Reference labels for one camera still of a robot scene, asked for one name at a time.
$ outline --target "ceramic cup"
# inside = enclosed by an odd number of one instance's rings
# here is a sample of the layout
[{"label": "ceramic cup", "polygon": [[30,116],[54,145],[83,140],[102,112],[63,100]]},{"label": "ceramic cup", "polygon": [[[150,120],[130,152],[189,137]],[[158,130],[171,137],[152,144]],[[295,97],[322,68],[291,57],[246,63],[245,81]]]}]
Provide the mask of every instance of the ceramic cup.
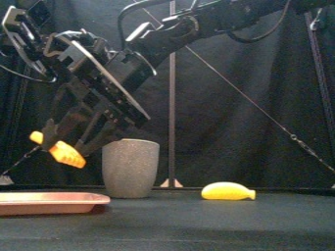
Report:
[{"label": "ceramic cup", "polygon": [[112,198],[148,197],[158,175],[160,145],[124,138],[102,148],[102,177]]}]

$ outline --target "plastic tray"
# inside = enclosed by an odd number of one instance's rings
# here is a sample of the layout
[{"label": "plastic tray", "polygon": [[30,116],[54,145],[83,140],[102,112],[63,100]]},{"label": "plastic tray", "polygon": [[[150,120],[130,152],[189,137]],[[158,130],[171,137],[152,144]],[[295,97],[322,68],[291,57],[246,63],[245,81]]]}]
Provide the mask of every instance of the plastic tray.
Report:
[{"label": "plastic tray", "polygon": [[88,213],[108,203],[110,197],[87,192],[4,192],[0,216]]}]

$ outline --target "black cable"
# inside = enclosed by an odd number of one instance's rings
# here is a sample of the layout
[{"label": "black cable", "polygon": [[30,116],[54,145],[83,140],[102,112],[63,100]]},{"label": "black cable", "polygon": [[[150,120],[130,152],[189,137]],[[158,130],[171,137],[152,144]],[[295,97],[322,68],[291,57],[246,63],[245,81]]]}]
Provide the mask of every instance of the black cable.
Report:
[{"label": "black cable", "polygon": [[171,2],[173,0],[144,0],[142,2],[134,3],[131,5],[128,5],[120,12],[119,17],[118,17],[118,31],[119,31],[119,37],[120,37],[120,47],[122,50],[126,47],[126,39],[124,39],[124,32],[123,32],[123,26],[122,26],[122,22],[124,17],[132,13],[134,11],[142,9],[142,8],[147,8],[150,6],[154,5],[159,5],[159,4],[164,4],[166,2]]},{"label": "black cable", "polygon": [[6,66],[0,65],[0,68],[7,71],[10,74],[19,76],[23,79],[35,81],[35,82],[43,82],[43,83],[54,83],[56,82],[58,78],[54,77],[52,80],[43,80],[43,79],[36,79],[34,77],[30,77],[28,75],[22,75],[20,73],[15,72],[14,70],[11,70],[10,68],[7,68]]},{"label": "black cable", "polygon": [[242,38],[242,37],[237,36],[233,31],[229,31],[227,32],[229,37],[233,40],[235,40],[237,42],[239,42],[239,43],[254,43],[254,42],[258,42],[262,39],[265,39],[267,36],[270,36],[277,31],[279,25],[282,24],[282,22],[285,20],[285,17],[286,17],[286,15],[289,13],[289,8],[290,8],[290,5],[291,5],[291,2],[293,2],[293,0],[289,0],[289,2],[286,4],[286,7],[285,7],[285,10],[283,10],[282,17],[281,17],[278,23],[275,24],[275,26],[263,35],[261,35],[258,37],[254,37],[251,39],[246,39],[246,38]]}]

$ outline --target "black curtain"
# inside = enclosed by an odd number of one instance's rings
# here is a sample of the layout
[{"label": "black curtain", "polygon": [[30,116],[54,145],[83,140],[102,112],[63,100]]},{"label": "black curtain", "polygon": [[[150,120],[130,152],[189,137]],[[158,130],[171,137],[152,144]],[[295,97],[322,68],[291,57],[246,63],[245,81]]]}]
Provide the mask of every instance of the black curtain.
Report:
[{"label": "black curtain", "polygon": [[[177,9],[190,7],[191,2],[177,1]],[[131,3],[48,1],[52,19],[44,32],[84,28],[104,37],[118,50],[116,17]],[[160,20],[169,16],[169,4],[148,11]],[[253,37],[266,32],[281,15],[265,17],[238,35]],[[148,13],[138,11],[124,20],[126,33],[147,21],[158,26]],[[177,52],[175,68],[175,174],[182,184],[195,187],[214,181],[235,181],[253,187],[331,187],[334,174],[291,139],[294,134],[318,156],[334,164],[305,16],[290,12],[279,30],[255,44],[237,43],[225,35],[197,41]],[[162,145],[156,185],[169,178],[169,71],[166,60],[158,68],[159,75],[151,77],[136,91],[135,98],[152,120],[143,128],[131,128],[124,135],[154,140]],[[8,79],[11,76],[3,73],[2,77],[6,77],[2,86],[7,86],[2,93],[7,99],[2,105],[11,107],[2,107],[2,114],[8,118],[2,121],[7,131],[15,131],[12,134],[2,132],[2,142],[6,142],[2,145],[2,168],[6,170],[34,147],[28,137],[44,126],[58,86]],[[334,82],[327,84],[330,89],[334,88]],[[8,101],[19,98],[22,88],[23,102]],[[14,110],[20,111],[15,119],[8,116]],[[102,184],[100,151],[88,158],[83,170],[55,163],[51,156],[40,152],[26,160],[12,176],[16,183],[24,184]]]}]

